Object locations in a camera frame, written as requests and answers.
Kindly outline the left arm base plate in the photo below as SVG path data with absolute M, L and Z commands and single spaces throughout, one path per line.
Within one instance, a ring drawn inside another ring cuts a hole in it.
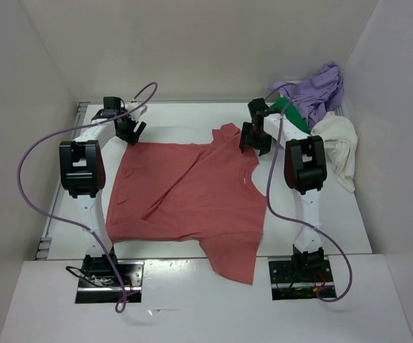
M 143 261 L 119 261 L 117 269 L 126 289 L 127 303 L 140 303 L 144 273 Z M 84 267 L 65 267 L 65 270 L 77 278 L 76 304 L 116 303 L 122 298 L 119 280 L 113 271 L 99 276 L 88 272 Z

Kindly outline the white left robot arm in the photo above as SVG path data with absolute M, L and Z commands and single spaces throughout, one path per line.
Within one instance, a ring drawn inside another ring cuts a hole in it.
M 146 127 L 141 120 L 146 111 L 147 106 L 136 100 L 125 104 L 119 97 L 105 96 L 103 108 L 80 135 L 59 145 L 61 185 L 74 200 L 80 223 L 86 227 L 89 259 L 104 259 L 113 251 L 102 208 L 106 172 L 101 148 L 114 137 L 135 145 Z

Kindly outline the red t shirt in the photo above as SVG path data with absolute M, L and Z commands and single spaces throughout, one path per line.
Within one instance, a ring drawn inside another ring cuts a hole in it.
M 252 174 L 259 160 L 224 124 L 208 144 L 128 146 L 106 215 L 112 242 L 196 240 L 212 269 L 251 284 L 267 201 Z

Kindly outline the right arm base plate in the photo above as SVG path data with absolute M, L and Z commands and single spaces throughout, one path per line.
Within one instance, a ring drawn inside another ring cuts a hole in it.
M 290 259 L 270 259 L 268 266 L 273 301 L 316 299 L 318 291 L 323 298 L 337 297 L 328 259 L 308 272 L 295 272 Z

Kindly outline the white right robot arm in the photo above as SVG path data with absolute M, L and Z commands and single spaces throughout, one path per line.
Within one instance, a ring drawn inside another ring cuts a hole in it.
M 315 229 L 319 227 L 319 198 L 327 179 L 327 164 L 323 139 L 296 128 L 284 113 L 287 107 L 272 109 L 263 98 L 251 100 L 251 121 L 243 123 L 239 148 L 253 148 L 263 155 L 270 152 L 272 141 L 276 141 L 268 180 L 273 175 L 279 147 L 284 148 L 284 180 L 292 190 L 295 205 L 295 218 L 288 220 L 298 224 L 291 272 L 294 278 L 306 281 L 324 261 L 324 249 Z

